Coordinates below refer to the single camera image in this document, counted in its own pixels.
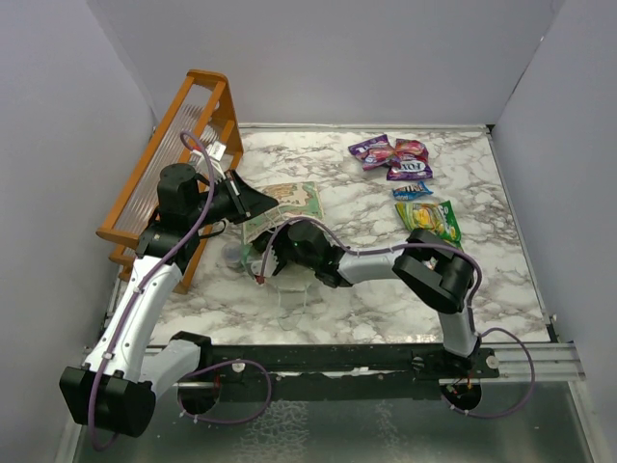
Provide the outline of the green illustrated paper bag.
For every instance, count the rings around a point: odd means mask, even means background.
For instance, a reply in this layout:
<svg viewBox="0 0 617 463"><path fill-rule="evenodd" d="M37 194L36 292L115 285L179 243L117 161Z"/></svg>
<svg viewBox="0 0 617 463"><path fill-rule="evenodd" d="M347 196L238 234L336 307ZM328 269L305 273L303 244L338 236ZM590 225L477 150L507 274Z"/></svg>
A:
<svg viewBox="0 0 617 463"><path fill-rule="evenodd" d="M261 192L277 199L279 205L242 225L242 265L245 270L245 257L260 234L273 232L291 217L323 217L323 207L313 181L273 184L263 187ZM284 331L294 329L315 292L313 272L296 263L288 264L277 276L268 278L264 286L270 307L276 310L280 327Z"/></svg>

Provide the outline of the red snack packet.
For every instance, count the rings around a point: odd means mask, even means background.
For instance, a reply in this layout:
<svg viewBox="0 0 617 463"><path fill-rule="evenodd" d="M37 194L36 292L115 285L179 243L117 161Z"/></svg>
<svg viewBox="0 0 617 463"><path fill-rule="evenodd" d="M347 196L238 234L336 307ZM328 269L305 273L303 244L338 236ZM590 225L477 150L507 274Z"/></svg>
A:
<svg viewBox="0 0 617 463"><path fill-rule="evenodd" d="M361 161L364 171L388 167L395 158L395 150L386 134L349 146L348 150L352 156Z"/></svg>

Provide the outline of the yellow green snack bag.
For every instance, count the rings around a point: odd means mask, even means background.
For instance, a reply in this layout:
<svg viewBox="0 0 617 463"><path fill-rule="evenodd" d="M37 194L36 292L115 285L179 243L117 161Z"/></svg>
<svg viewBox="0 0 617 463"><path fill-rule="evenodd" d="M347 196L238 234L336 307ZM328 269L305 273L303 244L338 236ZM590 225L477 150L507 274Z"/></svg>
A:
<svg viewBox="0 0 617 463"><path fill-rule="evenodd" d="M438 204L399 202L395 210L409 231L430 231L449 243L460 245L462 233L451 201Z"/></svg>

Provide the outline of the purple Fox's candy bag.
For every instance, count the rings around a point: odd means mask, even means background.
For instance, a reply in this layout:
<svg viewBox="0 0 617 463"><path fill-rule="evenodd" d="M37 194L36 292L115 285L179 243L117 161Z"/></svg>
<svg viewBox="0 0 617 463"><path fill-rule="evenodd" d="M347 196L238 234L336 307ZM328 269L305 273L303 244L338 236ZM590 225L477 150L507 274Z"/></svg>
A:
<svg viewBox="0 0 617 463"><path fill-rule="evenodd" d="M387 172L388 181L420 181L433 177L429 152L418 140L397 139L395 158Z"/></svg>

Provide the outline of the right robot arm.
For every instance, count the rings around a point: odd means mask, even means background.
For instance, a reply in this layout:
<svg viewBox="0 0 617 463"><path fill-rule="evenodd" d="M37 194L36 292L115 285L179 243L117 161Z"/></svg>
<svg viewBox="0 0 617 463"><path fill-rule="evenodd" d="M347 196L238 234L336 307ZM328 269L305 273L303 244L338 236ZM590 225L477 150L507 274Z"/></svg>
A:
<svg viewBox="0 0 617 463"><path fill-rule="evenodd" d="M482 282L475 259L428 230L412 231L406 241L385 248L352 249L322 222L294 217L274 229L252 272L258 283L288 263L311 270L332 288L369 281L399 280L438 313L443 332L443 366L464 377L478 363L480 345L471 302Z"/></svg>

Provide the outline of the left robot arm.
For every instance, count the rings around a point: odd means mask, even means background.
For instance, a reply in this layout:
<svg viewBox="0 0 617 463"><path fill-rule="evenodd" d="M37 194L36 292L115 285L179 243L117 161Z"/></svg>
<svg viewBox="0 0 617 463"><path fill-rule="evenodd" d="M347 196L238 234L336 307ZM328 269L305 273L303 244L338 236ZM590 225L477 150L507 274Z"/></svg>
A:
<svg viewBox="0 0 617 463"><path fill-rule="evenodd" d="M161 171L157 196L112 320L84 363L65 368L60 379L73 420L92 435L103 429L141 436L157 399L174 383L199 381L217 369L210 338L180 332L148 358L150 335L201 244L200 229L221 221L241 224L279 204L234 171L215 179L186 163Z"/></svg>

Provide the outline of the blue M&M's candy packet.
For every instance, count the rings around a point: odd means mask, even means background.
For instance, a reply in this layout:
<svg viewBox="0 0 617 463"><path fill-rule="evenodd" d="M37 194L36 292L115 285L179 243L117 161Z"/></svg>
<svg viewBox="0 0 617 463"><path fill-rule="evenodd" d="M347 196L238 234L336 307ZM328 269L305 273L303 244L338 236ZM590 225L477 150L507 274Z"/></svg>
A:
<svg viewBox="0 0 617 463"><path fill-rule="evenodd" d="M392 196L397 201L404 202L414 201L432 194L433 191L427 187L424 181L413 182L392 190Z"/></svg>

